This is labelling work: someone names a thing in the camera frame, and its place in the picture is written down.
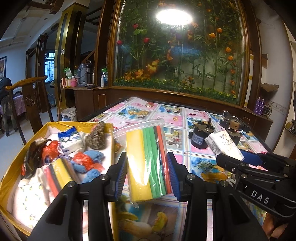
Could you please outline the standing person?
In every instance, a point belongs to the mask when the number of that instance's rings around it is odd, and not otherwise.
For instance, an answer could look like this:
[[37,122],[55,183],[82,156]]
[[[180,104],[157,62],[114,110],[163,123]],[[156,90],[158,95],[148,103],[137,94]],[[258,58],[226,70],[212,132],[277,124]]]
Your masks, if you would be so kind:
[[10,78],[4,76],[0,81],[0,103],[9,93],[6,91],[6,86],[12,86]]

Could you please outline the purple bottles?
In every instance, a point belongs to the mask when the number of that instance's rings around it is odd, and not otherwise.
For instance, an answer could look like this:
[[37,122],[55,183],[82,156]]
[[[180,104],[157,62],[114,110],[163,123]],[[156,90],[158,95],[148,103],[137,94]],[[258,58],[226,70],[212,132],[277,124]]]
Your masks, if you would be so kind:
[[261,99],[260,97],[258,97],[257,100],[256,100],[256,102],[255,102],[255,106],[254,106],[253,112],[255,114],[262,115],[262,112],[264,110],[264,106],[265,106],[264,100]]

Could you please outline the blue knitted cloth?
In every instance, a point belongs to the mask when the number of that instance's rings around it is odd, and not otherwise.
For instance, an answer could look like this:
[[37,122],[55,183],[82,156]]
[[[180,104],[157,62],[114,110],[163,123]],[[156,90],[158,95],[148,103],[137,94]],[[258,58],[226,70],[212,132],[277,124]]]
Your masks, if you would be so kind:
[[104,172],[103,159],[104,154],[102,152],[88,150],[76,153],[70,163],[74,171],[78,173],[81,183],[88,183]]

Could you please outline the bagged yellow green sponges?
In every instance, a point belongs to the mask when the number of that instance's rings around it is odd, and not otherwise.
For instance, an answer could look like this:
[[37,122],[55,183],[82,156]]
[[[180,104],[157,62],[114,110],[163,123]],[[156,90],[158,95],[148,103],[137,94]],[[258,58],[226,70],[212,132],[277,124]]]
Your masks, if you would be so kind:
[[114,133],[126,152],[129,199],[134,207],[172,193],[164,125],[163,119],[147,120]]

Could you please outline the grey thermos kettle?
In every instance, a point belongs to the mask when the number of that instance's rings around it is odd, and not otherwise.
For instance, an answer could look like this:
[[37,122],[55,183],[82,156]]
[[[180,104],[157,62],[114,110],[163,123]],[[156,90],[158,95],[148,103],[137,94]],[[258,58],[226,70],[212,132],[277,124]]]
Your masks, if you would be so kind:
[[76,78],[78,86],[85,86],[91,83],[91,69],[89,64],[81,63],[78,67]]

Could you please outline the black foil snack pouch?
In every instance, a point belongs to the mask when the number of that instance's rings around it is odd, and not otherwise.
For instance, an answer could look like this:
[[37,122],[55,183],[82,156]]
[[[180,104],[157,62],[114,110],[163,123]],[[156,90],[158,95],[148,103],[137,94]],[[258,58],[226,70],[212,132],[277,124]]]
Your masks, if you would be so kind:
[[21,179],[29,179],[36,173],[36,169],[42,161],[42,151],[46,147],[47,142],[51,139],[38,138],[33,141],[24,157],[21,168]]

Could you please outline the flower aquarium display panel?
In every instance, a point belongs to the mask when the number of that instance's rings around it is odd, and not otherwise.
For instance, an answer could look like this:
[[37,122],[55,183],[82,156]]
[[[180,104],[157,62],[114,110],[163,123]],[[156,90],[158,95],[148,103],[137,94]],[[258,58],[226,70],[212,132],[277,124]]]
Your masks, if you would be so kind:
[[249,41],[241,1],[117,1],[109,84],[243,105]]

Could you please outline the white orange tissue pack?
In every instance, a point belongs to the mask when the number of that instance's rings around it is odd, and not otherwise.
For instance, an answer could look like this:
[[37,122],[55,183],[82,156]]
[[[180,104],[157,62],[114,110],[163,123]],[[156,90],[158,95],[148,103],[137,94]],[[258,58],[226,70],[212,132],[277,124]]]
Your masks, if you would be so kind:
[[244,160],[243,154],[226,131],[211,133],[205,138],[205,142],[211,148],[215,156],[218,156],[219,154],[225,154],[226,156],[232,157],[239,161]]

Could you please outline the black motor with shaft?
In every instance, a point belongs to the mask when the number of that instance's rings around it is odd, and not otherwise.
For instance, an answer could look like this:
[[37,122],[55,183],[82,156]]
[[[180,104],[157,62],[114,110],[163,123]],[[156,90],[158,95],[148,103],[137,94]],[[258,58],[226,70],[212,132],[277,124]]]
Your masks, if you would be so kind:
[[205,138],[215,130],[215,127],[211,125],[211,120],[212,119],[209,118],[207,123],[198,121],[194,125],[193,131],[189,132],[189,139],[195,148],[207,149],[208,144],[205,142]]

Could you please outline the dark wooden cabinet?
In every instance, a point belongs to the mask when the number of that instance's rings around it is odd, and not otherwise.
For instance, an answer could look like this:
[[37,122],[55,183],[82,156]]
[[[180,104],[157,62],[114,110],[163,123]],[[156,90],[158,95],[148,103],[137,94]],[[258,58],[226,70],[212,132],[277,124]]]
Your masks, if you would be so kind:
[[60,91],[60,109],[76,107],[78,120],[90,120],[108,108],[130,97],[138,97],[146,101],[172,104],[176,106],[205,110],[222,114],[224,110],[238,117],[251,127],[251,131],[265,141],[273,121],[259,116],[248,108],[186,93],[137,87],[100,87],[87,89],[86,87],[64,88]]

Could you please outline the white floral tissue pack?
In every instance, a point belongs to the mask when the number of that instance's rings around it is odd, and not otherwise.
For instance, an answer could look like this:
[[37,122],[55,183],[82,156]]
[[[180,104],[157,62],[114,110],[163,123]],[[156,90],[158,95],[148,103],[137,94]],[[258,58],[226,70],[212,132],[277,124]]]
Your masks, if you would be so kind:
[[48,207],[43,185],[34,180],[18,186],[15,201],[17,219],[30,229],[36,226]]

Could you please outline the blue white tissue pack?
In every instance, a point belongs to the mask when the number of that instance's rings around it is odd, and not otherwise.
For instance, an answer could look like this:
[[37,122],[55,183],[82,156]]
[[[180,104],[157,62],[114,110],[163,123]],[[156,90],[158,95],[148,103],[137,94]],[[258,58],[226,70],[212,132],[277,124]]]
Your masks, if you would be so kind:
[[74,126],[64,132],[58,132],[58,139],[64,154],[68,155],[85,148],[83,138]]

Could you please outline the yellow red sponge stack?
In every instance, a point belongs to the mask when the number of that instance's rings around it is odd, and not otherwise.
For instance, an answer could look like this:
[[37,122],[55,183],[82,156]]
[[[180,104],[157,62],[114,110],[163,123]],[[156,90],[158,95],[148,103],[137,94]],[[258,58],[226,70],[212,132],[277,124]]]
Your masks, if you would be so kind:
[[59,194],[67,183],[71,181],[78,184],[80,183],[80,180],[74,171],[73,165],[64,157],[55,159],[48,165],[43,166],[43,172],[49,189],[54,197]]

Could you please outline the red plastic bag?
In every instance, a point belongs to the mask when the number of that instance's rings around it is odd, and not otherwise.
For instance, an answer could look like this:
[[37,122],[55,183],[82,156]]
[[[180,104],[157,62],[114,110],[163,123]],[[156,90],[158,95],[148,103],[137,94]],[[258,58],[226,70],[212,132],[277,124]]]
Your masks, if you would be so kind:
[[43,148],[42,161],[45,165],[51,163],[59,155],[59,141],[52,141],[50,144]]

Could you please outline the blue thermos flask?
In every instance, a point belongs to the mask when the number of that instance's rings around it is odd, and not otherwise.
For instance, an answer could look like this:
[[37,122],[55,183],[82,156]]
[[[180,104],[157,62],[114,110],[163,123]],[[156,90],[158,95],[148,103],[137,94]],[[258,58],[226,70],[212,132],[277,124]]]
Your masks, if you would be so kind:
[[62,118],[62,121],[71,121],[71,119],[66,115]]

